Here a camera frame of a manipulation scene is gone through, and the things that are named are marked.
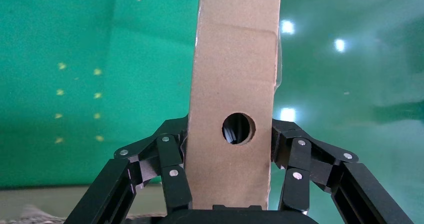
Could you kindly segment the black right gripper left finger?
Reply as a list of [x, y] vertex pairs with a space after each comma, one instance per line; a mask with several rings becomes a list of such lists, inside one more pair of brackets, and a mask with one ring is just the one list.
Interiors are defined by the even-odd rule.
[[183, 168], [182, 144], [188, 117], [165, 120], [149, 137], [115, 151], [95, 178], [67, 224], [120, 224], [137, 194], [160, 177], [168, 214], [192, 207], [192, 195]]

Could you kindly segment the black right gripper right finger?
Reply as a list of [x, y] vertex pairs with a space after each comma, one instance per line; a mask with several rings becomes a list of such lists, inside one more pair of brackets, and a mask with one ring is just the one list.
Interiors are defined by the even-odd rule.
[[272, 120], [271, 161], [285, 170], [280, 211], [305, 215], [314, 183], [331, 195], [346, 224], [412, 223], [355, 153], [313, 138], [294, 122]]

